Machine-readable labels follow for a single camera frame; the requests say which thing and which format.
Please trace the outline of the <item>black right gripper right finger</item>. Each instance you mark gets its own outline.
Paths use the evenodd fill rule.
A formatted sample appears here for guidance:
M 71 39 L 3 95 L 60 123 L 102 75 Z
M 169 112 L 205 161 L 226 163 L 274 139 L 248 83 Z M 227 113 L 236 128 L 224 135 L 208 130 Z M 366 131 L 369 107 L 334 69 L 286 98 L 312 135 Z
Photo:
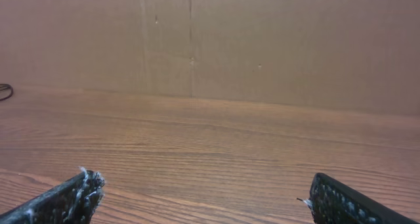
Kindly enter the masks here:
M 315 174 L 301 201 L 315 224 L 419 224 L 324 173 Z

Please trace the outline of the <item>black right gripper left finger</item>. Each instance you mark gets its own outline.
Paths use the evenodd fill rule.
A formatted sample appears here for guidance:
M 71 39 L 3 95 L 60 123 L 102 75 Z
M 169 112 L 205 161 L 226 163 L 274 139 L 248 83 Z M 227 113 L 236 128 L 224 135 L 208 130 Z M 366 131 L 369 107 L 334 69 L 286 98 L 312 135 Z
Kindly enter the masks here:
M 1 224 L 89 224 L 104 197 L 102 174 L 81 173 L 1 214 Z

